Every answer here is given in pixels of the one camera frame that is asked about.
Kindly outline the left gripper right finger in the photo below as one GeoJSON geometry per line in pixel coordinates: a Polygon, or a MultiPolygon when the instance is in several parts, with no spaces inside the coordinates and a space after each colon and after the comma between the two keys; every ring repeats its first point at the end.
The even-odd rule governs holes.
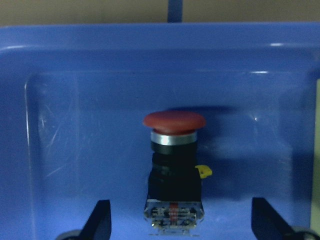
{"type": "Polygon", "coordinates": [[[299,234],[262,197],[252,198],[251,229],[257,240],[299,239],[299,234]]]}

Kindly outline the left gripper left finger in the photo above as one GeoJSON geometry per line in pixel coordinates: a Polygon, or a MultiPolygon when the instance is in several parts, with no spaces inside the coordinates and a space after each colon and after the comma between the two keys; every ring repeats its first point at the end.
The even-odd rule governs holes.
{"type": "Polygon", "coordinates": [[[79,240],[109,240],[112,233],[110,200],[99,200],[78,235],[79,240]]]}

